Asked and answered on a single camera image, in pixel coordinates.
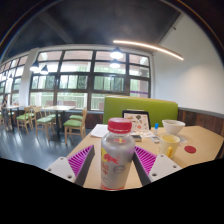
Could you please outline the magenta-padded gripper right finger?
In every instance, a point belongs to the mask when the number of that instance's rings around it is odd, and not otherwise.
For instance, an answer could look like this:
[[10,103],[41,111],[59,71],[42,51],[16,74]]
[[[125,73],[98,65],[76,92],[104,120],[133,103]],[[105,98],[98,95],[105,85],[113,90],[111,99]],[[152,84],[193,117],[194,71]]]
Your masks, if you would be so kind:
[[135,147],[133,162],[143,186],[181,170],[166,155],[155,155],[139,146]]

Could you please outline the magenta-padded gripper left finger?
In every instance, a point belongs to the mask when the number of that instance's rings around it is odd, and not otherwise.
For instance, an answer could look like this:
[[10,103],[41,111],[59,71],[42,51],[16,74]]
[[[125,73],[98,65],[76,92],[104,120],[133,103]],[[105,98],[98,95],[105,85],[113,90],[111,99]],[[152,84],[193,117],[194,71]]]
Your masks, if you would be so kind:
[[94,155],[94,146],[90,145],[68,158],[59,157],[47,168],[47,171],[76,185],[83,186]]

